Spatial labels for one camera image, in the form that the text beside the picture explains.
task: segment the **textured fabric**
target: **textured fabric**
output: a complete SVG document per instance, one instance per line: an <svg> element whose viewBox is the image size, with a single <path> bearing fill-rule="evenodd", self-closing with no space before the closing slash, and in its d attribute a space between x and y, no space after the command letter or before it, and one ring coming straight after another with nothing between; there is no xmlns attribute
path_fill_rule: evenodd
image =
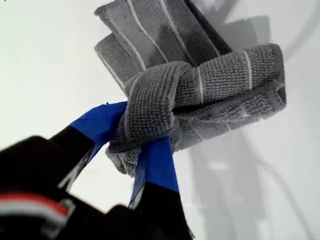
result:
<svg viewBox="0 0 320 240"><path fill-rule="evenodd" d="M149 141L169 136L176 152L286 105L276 44L219 56L183 0L117 0L95 13L113 32L96 51L128 96L106 151L124 174Z"/></svg>
<svg viewBox="0 0 320 240"><path fill-rule="evenodd" d="M199 66L219 55L183 0L117 0L95 14L143 70L174 61Z"/></svg>

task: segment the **towel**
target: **towel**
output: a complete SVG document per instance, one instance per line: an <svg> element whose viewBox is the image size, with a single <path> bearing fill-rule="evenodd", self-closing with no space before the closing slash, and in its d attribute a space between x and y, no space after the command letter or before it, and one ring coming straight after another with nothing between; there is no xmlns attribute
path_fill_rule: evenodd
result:
<svg viewBox="0 0 320 240"><path fill-rule="evenodd" d="M286 106L276 44L221 55L183 0L116 0L95 14L112 30L95 50L128 96L106 151L124 174L147 142L169 136L176 152Z"/></svg>

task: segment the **white background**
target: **white background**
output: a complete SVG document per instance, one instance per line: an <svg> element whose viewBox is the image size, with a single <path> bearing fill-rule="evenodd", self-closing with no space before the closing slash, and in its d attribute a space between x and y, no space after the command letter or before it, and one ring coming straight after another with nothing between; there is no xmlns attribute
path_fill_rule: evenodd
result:
<svg viewBox="0 0 320 240"><path fill-rule="evenodd" d="M110 31L93 12L107 2L0 2L1 149L126 99L94 52ZM320 239L320 1L194 2L235 50L282 47L288 106L174 155L190 228L199 240ZM107 211L132 184L103 149L72 193Z"/></svg>

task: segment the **gray fabric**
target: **gray fabric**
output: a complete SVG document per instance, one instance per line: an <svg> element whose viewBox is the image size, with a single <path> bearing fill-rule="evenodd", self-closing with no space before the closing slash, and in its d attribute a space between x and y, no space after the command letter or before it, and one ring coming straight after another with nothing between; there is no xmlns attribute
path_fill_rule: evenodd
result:
<svg viewBox="0 0 320 240"><path fill-rule="evenodd" d="M199 67L176 61L148 68L126 83L128 105L107 154L134 176L142 144L170 136L172 150L182 150L268 118L286 105L284 83L276 44L232 52Z"/></svg>
<svg viewBox="0 0 320 240"><path fill-rule="evenodd" d="M96 51L128 96L106 151L124 174L135 175L144 143L169 136L176 152L286 105L276 44L217 57L183 0L117 0L95 13L114 34Z"/></svg>
<svg viewBox="0 0 320 240"><path fill-rule="evenodd" d="M95 14L133 59L138 52L142 69L174 61L199 66L219 55L183 0L117 0Z"/></svg>
<svg viewBox="0 0 320 240"><path fill-rule="evenodd" d="M113 34L101 40L94 49L122 89L128 79L141 71Z"/></svg>

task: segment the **black object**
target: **black object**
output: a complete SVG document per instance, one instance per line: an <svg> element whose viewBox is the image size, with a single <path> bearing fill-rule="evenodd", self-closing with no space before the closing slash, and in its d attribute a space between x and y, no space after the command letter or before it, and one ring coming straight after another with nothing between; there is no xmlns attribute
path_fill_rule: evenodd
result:
<svg viewBox="0 0 320 240"><path fill-rule="evenodd" d="M66 192L85 166L94 142L68 126L47 140L33 136L0 152L0 238L189 240L191 234L178 192L147 182L135 210L117 205L107 214ZM32 200L54 212L65 210L65 222L54 214L34 214ZM5 204L12 206L2 210Z"/></svg>

